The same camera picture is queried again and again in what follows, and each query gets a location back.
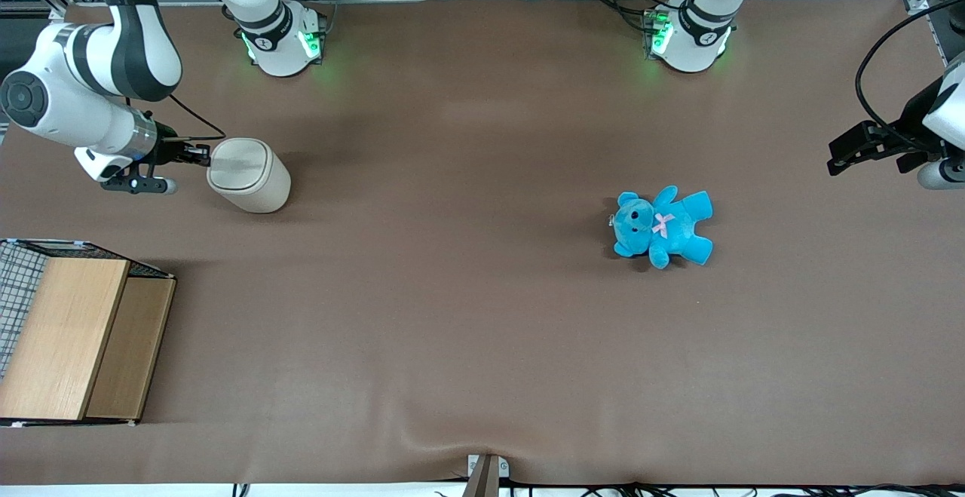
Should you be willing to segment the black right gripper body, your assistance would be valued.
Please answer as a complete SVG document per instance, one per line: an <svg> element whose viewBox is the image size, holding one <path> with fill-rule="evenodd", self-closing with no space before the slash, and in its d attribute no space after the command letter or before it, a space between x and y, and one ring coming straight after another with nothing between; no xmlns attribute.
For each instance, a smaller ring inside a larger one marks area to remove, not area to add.
<svg viewBox="0 0 965 497"><path fill-rule="evenodd" d="M165 166L169 163L188 163L189 143L179 137L162 137L155 144L154 167Z"/></svg>

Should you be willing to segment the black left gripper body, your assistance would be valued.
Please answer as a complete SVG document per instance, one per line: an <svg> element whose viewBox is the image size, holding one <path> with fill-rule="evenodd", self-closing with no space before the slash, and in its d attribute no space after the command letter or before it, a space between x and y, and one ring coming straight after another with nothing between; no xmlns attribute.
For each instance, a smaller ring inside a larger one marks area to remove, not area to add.
<svg viewBox="0 0 965 497"><path fill-rule="evenodd" d="M944 159L945 144L940 137L924 126L924 116L931 111L941 86L942 80L935 78L931 84L917 92L905 104L902 113L895 121L888 123L888 127L899 133L907 142L902 142L897 135L885 135L884 154L878 160L907 154L924 155L921 160Z"/></svg>

